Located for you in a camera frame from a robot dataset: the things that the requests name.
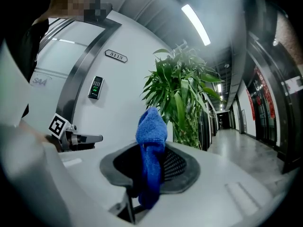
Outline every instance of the person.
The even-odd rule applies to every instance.
[[[76,17],[83,21],[86,14],[91,14],[92,0],[14,0],[9,13],[6,15],[5,41],[15,63],[23,76],[29,82],[37,65],[39,44],[49,28],[50,17]],[[24,120],[20,128],[34,134],[41,142],[54,144],[58,151],[61,146],[57,138],[44,135]]]

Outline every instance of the hallway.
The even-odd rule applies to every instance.
[[[293,170],[282,175],[283,161],[276,157],[276,151],[232,129],[219,130],[213,137],[208,152],[218,154],[237,164],[267,187],[273,196],[284,191],[296,173],[296,170]]]

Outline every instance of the microfiber cloth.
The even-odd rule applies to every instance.
[[[159,160],[164,155],[167,127],[158,110],[149,108],[140,118],[136,139],[142,156],[142,191],[139,202],[151,209],[159,199],[161,166]]]

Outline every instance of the keypad lock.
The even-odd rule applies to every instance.
[[[88,97],[93,99],[99,99],[103,82],[104,82],[103,78],[95,76],[90,85]]]

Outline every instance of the ceiling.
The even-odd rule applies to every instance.
[[[198,48],[207,65],[213,67],[224,80],[222,83],[223,109],[228,109],[238,91],[241,76],[233,82],[233,75],[241,75],[238,50],[243,45],[242,37],[245,21],[241,0],[107,0],[117,11],[140,23],[170,48],[183,44]],[[204,46],[181,7],[189,4],[201,20],[211,44]],[[220,102],[210,96],[216,111],[220,110]]]

